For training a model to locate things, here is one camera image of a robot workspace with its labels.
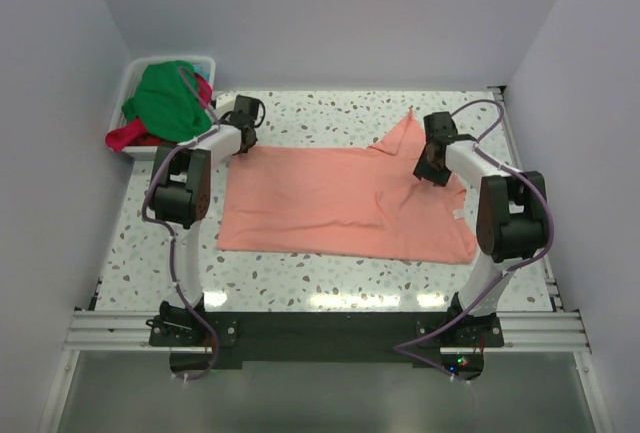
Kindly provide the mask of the salmon pink t shirt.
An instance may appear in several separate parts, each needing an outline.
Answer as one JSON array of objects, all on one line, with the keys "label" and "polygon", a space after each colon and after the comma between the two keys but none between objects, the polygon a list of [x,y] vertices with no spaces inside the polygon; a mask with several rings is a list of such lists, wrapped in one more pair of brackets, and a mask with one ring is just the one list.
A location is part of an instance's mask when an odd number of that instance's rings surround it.
[{"label": "salmon pink t shirt", "polygon": [[466,188],[414,176],[424,145],[407,113],[366,148],[256,146],[230,163],[217,246],[469,264]]}]

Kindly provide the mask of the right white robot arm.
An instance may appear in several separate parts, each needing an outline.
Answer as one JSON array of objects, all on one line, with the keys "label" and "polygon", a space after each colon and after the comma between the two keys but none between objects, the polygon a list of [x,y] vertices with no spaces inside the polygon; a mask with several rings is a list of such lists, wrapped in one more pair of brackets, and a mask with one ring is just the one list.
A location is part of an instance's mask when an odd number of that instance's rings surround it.
[{"label": "right white robot arm", "polygon": [[469,345],[481,333],[477,317],[497,311],[499,299],[516,270],[544,256],[552,240],[552,221],[542,174],[522,172],[484,152],[469,134],[461,134],[448,112],[423,119],[425,146],[414,176],[444,187],[458,176],[479,194],[476,240],[480,254],[472,273],[452,300],[460,310],[445,322],[448,339]]}]

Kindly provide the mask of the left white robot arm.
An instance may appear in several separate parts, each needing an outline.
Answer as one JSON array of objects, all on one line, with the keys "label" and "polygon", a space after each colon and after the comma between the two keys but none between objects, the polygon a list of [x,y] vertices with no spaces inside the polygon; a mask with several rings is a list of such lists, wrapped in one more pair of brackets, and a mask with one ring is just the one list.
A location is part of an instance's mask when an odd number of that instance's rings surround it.
[{"label": "left white robot arm", "polygon": [[168,232],[169,288],[165,302],[195,308],[204,296],[198,245],[210,202],[212,173],[227,159],[248,152],[257,143],[257,129],[266,117],[258,98],[237,94],[218,102],[212,127],[202,135],[156,148],[143,219]]}]

